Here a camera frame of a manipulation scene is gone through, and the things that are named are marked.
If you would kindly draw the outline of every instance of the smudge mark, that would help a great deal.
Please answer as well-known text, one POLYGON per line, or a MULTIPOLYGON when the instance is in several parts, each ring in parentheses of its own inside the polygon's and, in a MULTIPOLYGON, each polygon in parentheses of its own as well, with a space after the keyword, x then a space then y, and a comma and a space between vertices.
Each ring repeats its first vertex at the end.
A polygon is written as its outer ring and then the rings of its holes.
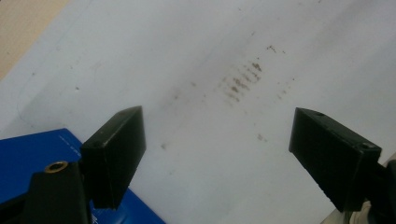
POLYGON ((261 71, 262 69, 260 68, 260 65, 258 63, 252 63, 251 65, 253 65, 254 68, 256 68, 257 70, 261 71))

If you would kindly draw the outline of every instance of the blue surface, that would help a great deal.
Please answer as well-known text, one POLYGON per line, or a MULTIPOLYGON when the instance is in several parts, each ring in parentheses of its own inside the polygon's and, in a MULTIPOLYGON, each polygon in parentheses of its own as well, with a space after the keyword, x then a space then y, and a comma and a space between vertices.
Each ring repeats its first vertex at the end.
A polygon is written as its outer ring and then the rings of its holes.
MULTIPOLYGON (((66 129, 0 140, 0 203, 25 193, 32 173, 42 172, 48 164, 77 161, 80 146, 66 129)), ((92 223, 164 222, 128 189, 118 210, 92 208, 92 223)))

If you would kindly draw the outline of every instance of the black clamp jaw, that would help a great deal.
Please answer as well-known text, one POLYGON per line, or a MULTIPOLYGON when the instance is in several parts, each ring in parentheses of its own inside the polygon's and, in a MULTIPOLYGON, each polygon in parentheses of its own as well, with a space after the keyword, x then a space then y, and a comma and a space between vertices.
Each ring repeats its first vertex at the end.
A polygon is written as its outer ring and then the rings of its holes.
POLYGON ((80 148, 32 175, 26 194, 0 205, 0 223, 91 224, 95 208, 117 209, 146 150, 140 106, 114 115, 80 148))
POLYGON ((296 108, 290 152, 340 212, 371 202, 370 224, 396 223, 396 161, 378 164, 381 148, 317 111, 296 108))

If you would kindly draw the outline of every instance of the wooden surface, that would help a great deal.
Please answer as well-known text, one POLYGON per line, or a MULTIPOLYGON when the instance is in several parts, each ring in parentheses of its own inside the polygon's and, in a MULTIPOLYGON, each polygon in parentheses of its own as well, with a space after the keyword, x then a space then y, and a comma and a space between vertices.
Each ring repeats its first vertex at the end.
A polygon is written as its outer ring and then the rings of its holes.
POLYGON ((69 0, 0 0, 0 79, 69 0))

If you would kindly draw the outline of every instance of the dark streak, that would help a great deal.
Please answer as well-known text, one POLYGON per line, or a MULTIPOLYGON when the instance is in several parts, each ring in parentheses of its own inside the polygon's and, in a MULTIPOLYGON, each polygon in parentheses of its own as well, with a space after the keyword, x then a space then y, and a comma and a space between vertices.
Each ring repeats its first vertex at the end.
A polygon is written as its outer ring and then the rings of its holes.
POLYGON ((250 91, 250 88, 249 88, 247 85, 245 85, 244 83, 242 83, 240 79, 234 78, 233 81, 235 82, 235 84, 236 84, 238 87, 250 91))
POLYGON ((251 65, 253 65, 254 68, 256 68, 257 70, 261 71, 262 69, 260 68, 260 65, 258 63, 252 63, 251 65))

